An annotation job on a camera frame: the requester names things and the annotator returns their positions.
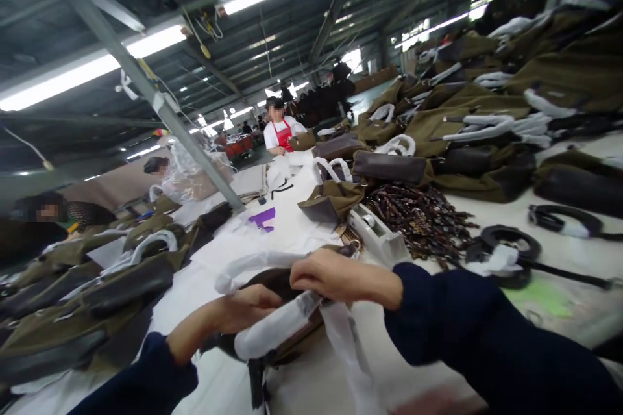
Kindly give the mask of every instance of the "black hair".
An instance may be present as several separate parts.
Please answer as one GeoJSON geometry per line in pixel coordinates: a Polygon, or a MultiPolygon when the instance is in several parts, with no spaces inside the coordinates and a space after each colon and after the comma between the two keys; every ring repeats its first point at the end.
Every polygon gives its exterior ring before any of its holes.
{"type": "Polygon", "coordinates": [[[276,110],[280,110],[284,107],[284,101],[275,96],[268,97],[266,99],[266,107],[274,107],[276,110]]]}
{"type": "Polygon", "coordinates": [[[62,207],[66,202],[67,199],[62,194],[46,191],[35,196],[18,199],[13,206],[10,217],[15,220],[35,222],[37,221],[37,212],[45,206],[56,204],[62,207]]]}
{"type": "Polygon", "coordinates": [[[156,173],[160,171],[160,168],[163,166],[169,166],[169,159],[166,157],[151,157],[145,165],[143,165],[143,171],[151,175],[152,173],[156,173]]]}

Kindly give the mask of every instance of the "electrical wire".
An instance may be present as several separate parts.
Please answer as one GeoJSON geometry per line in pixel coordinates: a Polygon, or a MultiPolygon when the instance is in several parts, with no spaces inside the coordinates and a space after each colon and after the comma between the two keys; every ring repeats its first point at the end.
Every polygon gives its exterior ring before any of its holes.
{"type": "Polygon", "coordinates": [[[6,126],[2,126],[2,129],[4,129],[7,132],[7,134],[13,136],[18,141],[20,141],[23,144],[26,144],[27,146],[29,146],[39,156],[39,158],[42,160],[44,167],[46,167],[48,170],[53,170],[54,169],[54,166],[45,158],[45,156],[39,151],[39,149],[37,149],[37,147],[34,146],[34,144],[31,144],[26,139],[23,139],[23,138],[19,137],[17,134],[15,134],[13,131],[11,131],[6,126]]]}

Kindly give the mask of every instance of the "brown leather bag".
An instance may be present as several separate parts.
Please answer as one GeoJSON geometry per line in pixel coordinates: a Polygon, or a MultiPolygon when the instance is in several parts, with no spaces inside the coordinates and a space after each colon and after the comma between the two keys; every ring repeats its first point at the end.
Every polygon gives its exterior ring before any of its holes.
{"type": "Polygon", "coordinates": [[[294,149],[294,152],[304,152],[316,145],[316,137],[313,135],[313,131],[308,129],[307,132],[292,136],[288,142],[294,149]]]}
{"type": "Polygon", "coordinates": [[[340,180],[326,160],[317,157],[314,163],[322,164],[332,180],[322,181],[320,174],[316,173],[318,185],[309,199],[299,203],[299,208],[312,221],[338,222],[346,219],[350,209],[363,200],[365,185],[340,180]]]}
{"type": "Polygon", "coordinates": [[[352,155],[359,150],[370,150],[370,148],[357,137],[357,134],[350,132],[317,144],[311,153],[314,157],[320,157],[330,162],[335,158],[352,160],[352,155]]]}
{"type": "Polygon", "coordinates": [[[427,158],[365,151],[355,152],[352,171],[370,179],[404,181],[418,187],[428,184],[434,176],[427,158]]]}

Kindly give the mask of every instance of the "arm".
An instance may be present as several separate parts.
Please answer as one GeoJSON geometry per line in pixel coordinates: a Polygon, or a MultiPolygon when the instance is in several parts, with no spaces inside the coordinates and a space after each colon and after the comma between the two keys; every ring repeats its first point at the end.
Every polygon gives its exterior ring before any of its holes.
{"type": "Polygon", "coordinates": [[[389,336],[408,363],[443,361],[492,412],[611,413],[623,403],[588,349],[535,328],[499,288],[470,272],[431,276],[414,264],[392,272],[321,250],[295,264],[291,284],[383,305],[389,336]]]}
{"type": "Polygon", "coordinates": [[[203,305],[166,338],[150,333],[132,366],[80,402],[70,415],[149,413],[168,415],[197,387],[191,358],[213,333],[236,333],[280,306],[280,298],[261,285],[203,305]]]}

